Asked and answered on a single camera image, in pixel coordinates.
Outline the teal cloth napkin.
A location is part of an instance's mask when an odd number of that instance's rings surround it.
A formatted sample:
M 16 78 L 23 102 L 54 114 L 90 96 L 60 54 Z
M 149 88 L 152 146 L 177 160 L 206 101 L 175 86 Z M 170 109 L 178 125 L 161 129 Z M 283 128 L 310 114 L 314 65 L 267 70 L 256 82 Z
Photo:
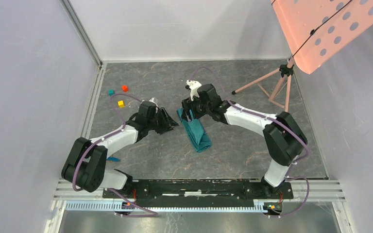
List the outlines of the teal cloth napkin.
M 182 119 L 182 108 L 177 109 L 176 112 L 195 151 L 201 153 L 209 149 L 212 146 L 212 142 L 202 123 L 198 119 L 191 121 Z

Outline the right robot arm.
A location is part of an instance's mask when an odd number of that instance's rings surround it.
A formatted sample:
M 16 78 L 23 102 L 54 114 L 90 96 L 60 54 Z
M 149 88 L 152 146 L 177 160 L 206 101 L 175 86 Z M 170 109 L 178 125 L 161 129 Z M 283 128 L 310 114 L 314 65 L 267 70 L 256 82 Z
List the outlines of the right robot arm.
M 182 100 L 182 119 L 191 121 L 208 115 L 216 122 L 239 126 L 264 137 L 271 163 L 263 176 L 261 192 L 267 198 L 278 195 L 290 166 L 307 150 L 307 138 L 292 115 L 285 111 L 265 114 L 222 100 L 212 84 L 187 81 L 186 89 L 190 96 Z

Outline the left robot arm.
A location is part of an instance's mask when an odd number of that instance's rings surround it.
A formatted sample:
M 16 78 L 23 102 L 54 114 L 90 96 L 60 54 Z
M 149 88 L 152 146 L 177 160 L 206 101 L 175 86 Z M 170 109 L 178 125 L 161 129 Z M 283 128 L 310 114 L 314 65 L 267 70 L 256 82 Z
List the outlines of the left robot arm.
M 130 175 L 115 169 L 106 170 L 107 159 L 122 148 L 135 144 L 150 131 L 163 134 L 173 130 L 178 123 L 163 107 L 153 101 L 141 103 L 134 113 L 118 129 L 92 139 L 75 140 L 61 171 L 61 177 L 72 183 L 75 191 L 94 192 L 98 188 L 114 188 L 122 198 L 133 192 Z

